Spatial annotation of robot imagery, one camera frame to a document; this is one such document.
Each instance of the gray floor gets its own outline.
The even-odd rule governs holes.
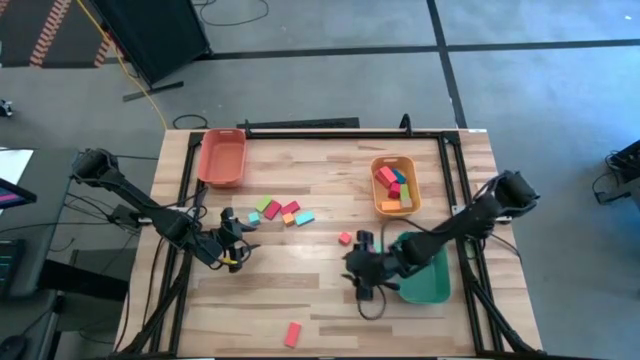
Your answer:
[[[267,1],[270,14],[261,21],[207,28],[214,50],[434,44],[424,1]],[[634,0],[437,5],[450,44],[640,38]],[[261,11],[257,0],[219,0],[205,10],[212,21]],[[591,194],[604,156],[640,138],[638,60],[636,47],[451,54],[469,127],[489,129],[498,166],[522,170],[543,196],[514,228],[542,341],[553,354],[632,359],[640,352],[640,213],[626,201],[599,206]],[[155,97],[166,117],[197,113],[216,127],[334,116],[394,127],[405,112],[416,126],[455,126],[436,54],[199,62],[172,80],[186,86]],[[18,110],[0,121],[0,144],[159,151],[162,126],[146,101],[121,102],[135,89],[117,65],[0,69],[0,86]],[[154,165],[122,166],[148,190]],[[98,190],[73,191],[117,202]],[[79,248],[97,250],[127,238],[103,231],[61,229],[56,241],[76,236]],[[75,349],[68,353],[106,351],[74,341],[65,342]]]

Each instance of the colored block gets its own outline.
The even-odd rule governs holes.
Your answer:
[[[396,180],[398,182],[398,184],[405,184],[407,182],[407,178],[404,177],[404,175],[402,175],[402,173],[400,172],[400,170],[398,169],[391,169],[391,171],[393,172],[393,175],[396,176],[396,178],[398,180]]]
[[[249,224],[251,226],[260,225],[260,214],[257,212],[252,212],[249,214]]]
[[[400,206],[403,209],[410,209],[413,207],[413,202],[411,202],[411,198],[406,198],[400,201]]]
[[[298,205],[297,201],[292,201],[287,206],[283,206],[280,209],[280,212],[283,214],[293,214],[294,212],[300,210],[300,205]]]
[[[402,206],[400,205],[400,201],[392,200],[381,202],[380,208],[382,209],[382,211],[393,211],[402,209]]]
[[[310,223],[314,220],[313,213],[311,211],[296,216],[296,225],[302,226],[306,223]]]
[[[271,203],[271,196],[267,195],[258,202],[258,205],[256,205],[256,210],[260,212],[264,212],[264,209],[266,209],[270,203]]]
[[[400,200],[411,199],[409,195],[409,185],[403,184],[400,185]]]
[[[400,198],[400,184],[394,182],[389,187],[389,199],[399,199]]]
[[[302,325],[291,322],[289,323],[289,330],[287,330],[287,337],[284,339],[284,344],[290,348],[296,347],[298,343],[298,336],[300,336],[300,330],[302,329]]]
[[[376,179],[387,188],[397,180],[396,176],[393,175],[393,171],[391,171],[388,166],[383,166],[376,171]]]
[[[338,238],[338,241],[340,241],[340,244],[342,245],[349,245],[349,243],[351,242],[351,234],[349,233],[342,233],[340,234],[340,238]]]
[[[273,220],[273,218],[276,216],[276,214],[278,213],[278,211],[280,211],[280,208],[282,207],[282,205],[280,205],[279,202],[277,201],[272,201],[269,206],[267,207],[267,209],[264,211],[264,217],[266,217],[269,220]]]
[[[296,222],[294,217],[293,217],[293,214],[284,214],[284,215],[282,215],[282,221],[284,221],[284,224],[287,225],[287,226],[291,226]]]

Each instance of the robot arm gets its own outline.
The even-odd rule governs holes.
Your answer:
[[[206,265],[219,262],[218,258],[223,252],[229,250],[232,260],[236,262],[234,266],[230,266],[230,271],[238,271],[241,264],[237,264],[237,261],[241,260],[244,252],[250,250],[233,247],[237,241],[243,241],[243,232],[254,231],[255,228],[240,223],[237,218],[233,219],[231,208],[222,212],[220,229],[202,232],[197,219],[160,206],[131,184],[118,169],[118,159],[106,150],[87,150],[73,164],[72,177],[80,184],[116,193],[145,217],[150,218],[158,234],[173,246],[192,253]]]
[[[498,217],[520,217],[536,206],[538,197],[520,173],[505,171],[485,184],[463,211],[433,230],[410,233],[405,241],[389,246],[388,252],[372,254],[366,245],[355,244],[345,256],[347,270],[360,286],[389,287],[387,280],[394,275],[407,278],[428,266],[449,240],[486,238],[493,231]]]

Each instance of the teal block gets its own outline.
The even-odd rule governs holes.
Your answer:
[[[314,219],[315,218],[313,217],[313,213],[311,211],[308,211],[304,214],[296,216],[296,225],[302,226],[304,224],[312,222]]]
[[[251,226],[260,225],[260,214],[252,212],[249,214],[249,224]]]
[[[402,175],[402,173],[400,172],[400,170],[398,169],[391,169],[391,172],[398,178],[398,184],[404,184],[407,182],[407,178],[404,177],[404,175]]]

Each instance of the pink block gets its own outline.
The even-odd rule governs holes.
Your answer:
[[[393,184],[391,184],[391,187],[389,187],[389,198],[400,198],[400,184],[398,184],[397,182],[394,182]]]
[[[388,166],[383,166],[378,169],[378,171],[376,171],[376,179],[380,181],[380,183],[384,185],[384,187],[387,188],[391,186],[394,181],[398,180],[396,175],[393,173],[393,171],[391,171],[391,169],[389,169]]]
[[[340,238],[338,239],[338,241],[340,241],[340,244],[342,245],[349,245],[349,243],[351,242],[351,234],[349,233],[342,233],[340,234]]]
[[[284,344],[288,347],[294,348],[298,343],[298,336],[300,335],[300,329],[302,325],[292,322],[289,324],[289,330],[287,331],[287,337],[284,339]]]
[[[269,204],[269,206],[267,207],[267,210],[264,211],[263,213],[264,217],[266,217],[269,220],[273,220],[273,218],[276,216],[278,211],[280,211],[281,207],[282,205],[280,205],[279,202],[272,201],[271,204]]]
[[[293,214],[298,210],[300,210],[300,205],[298,205],[297,201],[292,201],[286,206],[283,206],[282,209],[280,209],[280,212],[284,215],[284,214]]]

